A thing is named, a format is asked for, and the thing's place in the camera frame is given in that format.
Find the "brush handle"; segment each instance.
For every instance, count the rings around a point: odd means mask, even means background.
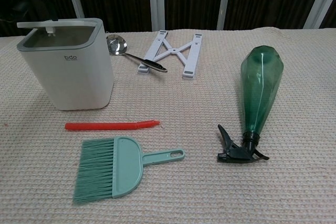
[[[142,155],[142,165],[156,165],[172,161],[178,161],[184,159],[184,156],[185,152],[183,149],[172,149],[160,152],[145,153]]]

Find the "table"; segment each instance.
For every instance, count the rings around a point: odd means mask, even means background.
[[[175,56],[168,73],[137,74],[112,56],[115,84],[101,110],[58,111],[16,49],[0,38],[0,222],[5,223],[335,223],[336,29],[173,30],[179,47],[203,34],[194,80]],[[120,33],[143,57],[156,32]],[[268,161],[223,164],[217,129],[240,144],[240,64],[260,45],[285,66],[258,150]],[[66,122],[156,119],[136,131],[67,132]],[[144,152],[183,148],[180,162],[144,168],[139,187],[120,198],[72,205],[81,142],[129,135]]]

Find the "hand brush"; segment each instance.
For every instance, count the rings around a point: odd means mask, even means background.
[[[184,156],[182,149],[143,154],[137,141],[128,136],[84,141],[73,201],[82,204],[122,197],[137,188],[143,166],[178,161]]]

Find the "beige tablecloth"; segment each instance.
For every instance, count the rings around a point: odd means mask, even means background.
[[[169,31],[173,47],[195,30]],[[336,29],[197,31],[203,34],[196,78],[137,74],[111,57],[115,84],[101,110],[64,112],[48,100],[16,49],[0,39],[0,222],[4,223],[336,223]],[[143,57],[156,33],[122,33]],[[284,62],[281,85],[258,149],[269,161],[222,164],[217,124],[240,144],[240,64],[256,46]],[[67,132],[66,122],[156,119],[136,131]],[[181,162],[144,168],[139,187],[120,199],[72,205],[81,142],[129,135],[144,152],[183,148]]]

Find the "red pen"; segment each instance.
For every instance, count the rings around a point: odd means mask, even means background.
[[[65,129],[71,131],[136,130],[159,124],[160,121],[155,120],[134,123],[66,123]]]

